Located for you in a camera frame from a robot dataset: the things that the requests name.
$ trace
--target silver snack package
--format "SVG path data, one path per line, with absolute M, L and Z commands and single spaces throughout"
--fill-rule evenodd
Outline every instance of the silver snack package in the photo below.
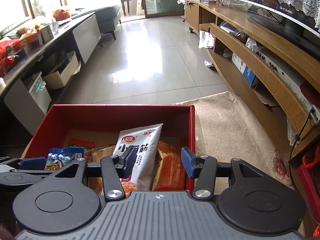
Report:
M 132 174 L 121 181 L 131 181 L 137 185 L 138 191 L 149 191 L 152 182 L 152 171 L 163 123 L 138 127 L 121 131 L 113 154 L 122 155 L 125 150 L 134 145 L 137 152 L 136 163 Z

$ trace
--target red cardboard box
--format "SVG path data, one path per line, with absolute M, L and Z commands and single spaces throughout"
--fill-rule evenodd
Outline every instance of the red cardboard box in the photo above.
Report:
M 71 138 L 100 147 L 116 143 L 122 130 L 163 123 L 160 140 L 195 152 L 195 109 L 190 105 L 53 105 L 38 127 L 25 158 L 47 157 Z M 187 178 L 186 189 L 194 181 Z

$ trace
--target cabinet door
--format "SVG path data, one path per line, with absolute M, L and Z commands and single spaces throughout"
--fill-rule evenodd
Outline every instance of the cabinet door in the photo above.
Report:
M 199 33 L 199 6 L 188 2 L 185 7 L 187 24 L 197 33 Z

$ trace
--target blue snack package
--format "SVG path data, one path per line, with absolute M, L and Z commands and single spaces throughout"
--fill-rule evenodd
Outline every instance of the blue snack package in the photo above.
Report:
M 75 159 L 83 158 L 83 156 L 83 147 L 52 148 L 49 150 L 45 170 L 57 170 Z

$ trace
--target gray sofa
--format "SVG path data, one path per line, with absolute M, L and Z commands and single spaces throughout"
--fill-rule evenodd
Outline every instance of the gray sofa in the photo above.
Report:
M 108 7 L 102 7 L 94 10 L 86 10 L 83 9 L 80 11 L 79 14 L 72 16 L 72 19 L 78 18 L 82 15 L 95 12 L 98 27 L 100 30 L 100 33 L 111 33 L 113 38 L 116 39 L 115 36 L 115 29 L 116 26 L 120 21 L 121 18 L 121 11 L 120 11 L 120 5 L 113 5 Z

